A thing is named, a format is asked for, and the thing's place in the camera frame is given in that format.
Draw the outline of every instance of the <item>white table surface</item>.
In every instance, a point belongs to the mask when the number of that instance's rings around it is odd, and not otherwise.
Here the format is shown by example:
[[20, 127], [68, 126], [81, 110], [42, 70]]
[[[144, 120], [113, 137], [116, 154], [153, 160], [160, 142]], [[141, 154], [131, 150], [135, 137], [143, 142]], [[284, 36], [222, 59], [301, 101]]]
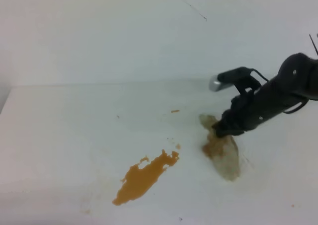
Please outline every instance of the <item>white table surface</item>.
[[[201, 152], [198, 115], [220, 116], [237, 92], [207, 84], [14, 88], [0, 114], [0, 224], [317, 224], [318, 104], [237, 137], [241, 177], [226, 182]], [[144, 196], [112, 204], [130, 166], [177, 143]]]

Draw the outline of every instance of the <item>black robotic arm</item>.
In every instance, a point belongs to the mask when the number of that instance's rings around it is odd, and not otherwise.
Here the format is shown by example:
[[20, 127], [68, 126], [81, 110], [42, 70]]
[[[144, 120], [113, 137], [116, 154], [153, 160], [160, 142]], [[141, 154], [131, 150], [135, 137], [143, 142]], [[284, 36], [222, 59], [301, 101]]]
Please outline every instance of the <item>black robotic arm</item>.
[[[280, 113], [293, 113], [309, 100], [318, 100], [318, 60], [302, 53], [291, 55], [277, 76], [264, 85], [250, 75], [252, 71], [256, 70], [241, 67], [211, 79], [212, 91], [234, 85], [240, 92], [213, 126], [217, 137], [241, 135]], [[287, 111], [297, 104], [296, 109]]]

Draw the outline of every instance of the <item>cable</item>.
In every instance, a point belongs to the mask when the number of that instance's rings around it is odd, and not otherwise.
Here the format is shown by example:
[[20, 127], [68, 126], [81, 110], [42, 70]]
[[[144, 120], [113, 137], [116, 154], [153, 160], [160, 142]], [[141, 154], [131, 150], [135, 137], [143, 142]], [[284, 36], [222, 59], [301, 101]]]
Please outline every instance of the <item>cable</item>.
[[303, 101], [302, 104], [299, 105], [299, 107], [296, 107], [295, 109], [293, 110], [290, 110], [290, 111], [287, 111], [287, 112], [284, 112], [285, 114], [292, 114], [294, 112], [297, 112], [299, 109], [302, 109], [307, 103], [308, 103], [308, 99]]
[[265, 78], [258, 70], [256, 69], [252, 69], [252, 71], [254, 71], [255, 73], [257, 73], [262, 79], [264, 79], [266, 82], [268, 82], [269, 80], [267, 78]]

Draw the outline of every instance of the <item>white backdrop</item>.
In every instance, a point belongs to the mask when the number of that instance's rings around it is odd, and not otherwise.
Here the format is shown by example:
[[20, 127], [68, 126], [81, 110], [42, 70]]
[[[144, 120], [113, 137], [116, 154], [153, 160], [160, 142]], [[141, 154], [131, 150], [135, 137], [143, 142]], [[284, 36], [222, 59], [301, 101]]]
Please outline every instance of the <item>white backdrop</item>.
[[274, 74], [290, 54], [315, 56], [317, 8], [317, 0], [0, 0], [0, 73], [12, 85], [194, 78], [237, 66]]

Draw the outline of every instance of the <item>orange spill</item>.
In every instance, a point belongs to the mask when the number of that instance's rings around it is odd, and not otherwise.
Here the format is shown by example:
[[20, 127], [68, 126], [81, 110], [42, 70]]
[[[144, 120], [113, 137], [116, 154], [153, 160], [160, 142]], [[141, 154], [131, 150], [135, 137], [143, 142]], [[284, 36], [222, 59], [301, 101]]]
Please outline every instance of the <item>orange spill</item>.
[[113, 200], [114, 205], [122, 205], [130, 200], [135, 200], [143, 196], [157, 182], [159, 176], [165, 172], [165, 165], [173, 166], [179, 160], [179, 153], [173, 151], [172, 155], [162, 150], [162, 154], [151, 161], [144, 168], [139, 169], [138, 166], [143, 161], [149, 161], [147, 157], [142, 158], [138, 164], [130, 167], [122, 180], [124, 183], [117, 193], [117, 198]]

